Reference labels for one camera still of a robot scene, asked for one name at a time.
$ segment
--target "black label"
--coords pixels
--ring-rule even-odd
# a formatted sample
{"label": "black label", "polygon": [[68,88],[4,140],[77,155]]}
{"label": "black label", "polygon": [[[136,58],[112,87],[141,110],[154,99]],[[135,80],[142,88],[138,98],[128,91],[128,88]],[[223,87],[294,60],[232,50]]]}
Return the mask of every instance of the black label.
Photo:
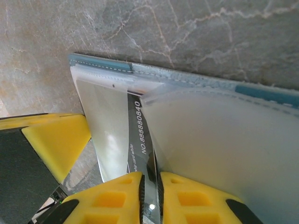
{"label": "black label", "polygon": [[129,146],[127,173],[147,174],[153,146],[146,120],[141,111],[140,96],[128,93]]}

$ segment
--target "clear plastic film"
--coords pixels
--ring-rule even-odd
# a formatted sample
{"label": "clear plastic film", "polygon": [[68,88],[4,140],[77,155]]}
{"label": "clear plastic film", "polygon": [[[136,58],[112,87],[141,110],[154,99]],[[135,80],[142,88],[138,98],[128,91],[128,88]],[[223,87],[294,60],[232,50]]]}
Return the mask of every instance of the clear plastic film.
{"label": "clear plastic film", "polygon": [[163,85],[141,97],[157,164],[298,223],[299,110],[233,91]]}
{"label": "clear plastic film", "polygon": [[160,83],[78,64],[71,67],[71,73],[91,130],[103,182],[126,173],[143,172],[144,220],[158,223],[156,167],[140,95]]}

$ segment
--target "black plastic part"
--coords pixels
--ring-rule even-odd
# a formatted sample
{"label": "black plastic part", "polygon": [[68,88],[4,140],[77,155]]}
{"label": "black plastic part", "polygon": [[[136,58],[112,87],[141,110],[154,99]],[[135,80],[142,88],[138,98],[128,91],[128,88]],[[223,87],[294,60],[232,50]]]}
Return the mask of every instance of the black plastic part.
{"label": "black plastic part", "polygon": [[59,185],[21,129],[0,130],[0,220],[5,224],[28,223]]}
{"label": "black plastic part", "polygon": [[23,118],[23,117],[31,117],[31,116],[37,116],[37,115],[45,115],[48,113],[37,113],[37,114],[28,114],[28,115],[20,115],[20,116],[13,116],[13,117],[5,117],[5,118],[0,118],[0,120],[5,120],[9,118]]}
{"label": "black plastic part", "polygon": [[159,167],[156,166],[157,170],[157,185],[158,185],[158,199],[159,199],[159,209],[160,209],[160,223],[163,223],[163,206],[164,206],[164,187],[163,182],[161,178],[161,172],[159,170]]}
{"label": "black plastic part", "polygon": [[54,204],[51,208],[49,208],[48,210],[46,210],[43,214],[41,214],[36,220],[37,222],[43,223],[43,221],[50,215],[50,213],[52,213],[56,207],[67,197],[66,193],[61,189],[61,187],[59,186],[51,195],[52,198],[54,198],[54,200],[57,202],[56,204]]}
{"label": "black plastic part", "polygon": [[233,199],[227,199],[226,203],[242,224],[263,224],[245,204]]}
{"label": "black plastic part", "polygon": [[59,204],[43,221],[39,224],[63,224],[68,216],[74,211],[79,204],[78,199],[72,199],[68,202]]}
{"label": "black plastic part", "polygon": [[149,154],[149,159],[146,163],[146,170],[149,180],[153,183],[156,182],[156,169],[155,169],[155,161],[154,161],[154,153],[151,152]]}
{"label": "black plastic part", "polygon": [[144,196],[145,196],[145,176],[142,175],[140,184],[139,184],[139,218],[140,224],[143,223],[143,211],[144,211]]}
{"label": "black plastic part", "polygon": [[43,207],[42,209],[38,210],[36,213],[40,213],[40,212],[42,212],[42,211],[44,211],[44,210],[46,210],[46,209],[48,209],[48,208],[53,207],[54,205],[55,205],[55,202],[53,202],[53,203],[51,203],[51,204],[49,204],[49,205]]}

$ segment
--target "gray marble countertop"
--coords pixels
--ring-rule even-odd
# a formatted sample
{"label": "gray marble countertop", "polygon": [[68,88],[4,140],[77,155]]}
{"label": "gray marble countertop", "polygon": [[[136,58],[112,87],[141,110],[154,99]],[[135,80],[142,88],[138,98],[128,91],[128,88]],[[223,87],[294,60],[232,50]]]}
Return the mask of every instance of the gray marble countertop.
{"label": "gray marble countertop", "polygon": [[[0,116],[82,112],[67,55],[299,90],[298,0],[0,0]],[[100,183],[87,148],[65,184]]]}

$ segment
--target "stitched edge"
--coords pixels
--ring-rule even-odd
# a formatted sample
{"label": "stitched edge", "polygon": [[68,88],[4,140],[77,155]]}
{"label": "stitched edge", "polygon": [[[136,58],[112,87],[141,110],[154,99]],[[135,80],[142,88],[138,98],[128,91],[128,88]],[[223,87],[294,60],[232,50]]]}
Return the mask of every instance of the stitched edge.
{"label": "stitched edge", "polygon": [[117,81],[127,82],[127,80],[122,79],[122,78],[116,78],[116,77],[111,77],[111,76],[102,76],[102,75],[97,75],[97,74],[94,74],[92,72],[86,72],[86,71],[80,71],[80,72],[83,73],[83,74],[87,74],[87,75],[91,75],[91,76],[95,76],[95,77],[100,77],[100,78],[106,78],[106,79],[110,79],[110,80],[117,80]]}
{"label": "stitched edge", "polygon": [[198,92],[198,93],[213,93],[215,95],[221,95],[221,96],[226,96],[226,97],[230,97],[230,98],[233,98],[233,99],[239,99],[239,100],[242,100],[242,101],[246,101],[248,103],[252,103],[252,104],[255,104],[255,105],[259,105],[259,106],[263,106],[265,108],[270,108],[270,109],[273,109],[275,111],[278,111],[278,112],[282,112],[284,114],[288,114],[288,115],[292,115],[292,116],[295,116],[296,118],[299,119],[299,114],[295,114],[295,113],[291,113],[285,109],[280,109],[280,108],[277,108],[275,106],[270,106],[270,105],[267,105],[267,104],[263,104],[262,102],[257,102],[257,101],[254,101],[254,100],[251,100],[251,99],[244,99],[243,97],[238,97],[238,96],[235,96],[235,95],[232,95],[232,94],[229,94],[229,93],[222,93],[222,92],[215,92],[215,91],[207,91],[207,90],[186,90],[186,91],[177,91],[177,92],[172,92],[172,93],[166,93],[165,96],[169,96],[171,94],[181,94],[181,93],[194,93],[194,92]]}
{"label": "stitched edge", "polygon": [[[115,69],[115,68],[111,68],[111,67],[107,67],[107,66],[101,66],[101,65],[93,64],[93,63],[86,63],[86,62],[83,62],[83,61],[78,61],[78,60],[73,60],[73,59],[70,59],[70,61],[77,62],[77,63],[82,63],[82,64],[87,64],[87,65],[93,65],[93,66],[96,66],[96,67],[99,67],[99,68],[103,68],[103,69],[110,69],[110,70],[122,71],[122,72],[127,72],[127,73],[136,72],[136,73],[139,73],[139,74],[151,75],[151,76],[159,77],[159,78],[166,78],[166,79],[169,79],[169,80],[172,80],[172,81],[175,81],[175,82],[193,84],[193,85],[200,86],[200,87],[203,87],[203,88],[212,88],[212,89],[215,88],[215,87],[212,87],[212,86],[203,86],[201,84],[196,84],[196,83],[185,81],[185,80],[173,79],[171,77],[165,77],[165,76],[162,76],[162,75],[157,75],[157,74],[143,72],[143,71],[136,71],[136,70],[135,71],[127,71],[127,70],[122,70],[122,69]],[[274,100],[270,100],[269,102],[273,102],[273,103],[279,104],[277,101],[274,101]],[[279,105],[284,105],[284,106],[288,106],[288,107],[296,107],[296,106],[294,106],[292,104],[286,104],[286,103],[279,104]]]}
{"label": "stitched edge", "polygon": [[[212,87],[212,86],[203,86],[202,84],[196,84],[196,83],[188,82],[188,81],[185,81],[185,80],[173,79],[173,78],[170,78],[170,77],[165,77],[165,76],[157,75],[157,74],[153,74],[153,73],[148,73],[148,72],[143,72],[143,71],[134,71],[134,72],[139,73],[139,74],[151,75],[151,76],[155,76],[155,77],[159,77],[159,78],[167,78],[167,79],[172,80],[172,81],[175,81],[175,82],[181,82],[181,83],[193,84],[193,85],[195,85],[195,86],[200,86],[200,87],[202,87],[202,88],[216,89],[216,87]],[[265,100],[265,101],[279,104],[277,101],[274,101],[274,100]],[[292,108],[292,107],[297,108],[295,105],[287,104],[287,103],[283,103],[283,104],[279,104],[279,105],[284,105],[284,106],[291,107],[291,108]]]}
{"label": "stitched edge", "polygon": [[115,69],[115,68],[111,68],[111,67],[108,67],[108,66],[101,66],[101,65],[98,65],[98,64],[92,64],[92,63],[87,63],[87,62],[83,62],[83,61],[77,61],[77,60],[72,60],[72,59],[70,59],[70,61],[77,62],[77,63],[82,63],[82,64],[93,65],[93,66],[100,67],[100,68],[103,68],[103,69],[110,69],[110,70],[115,70],[115,71],[123,71],[123,72],[127,72],[127,73],[133,73],[133,71]]}

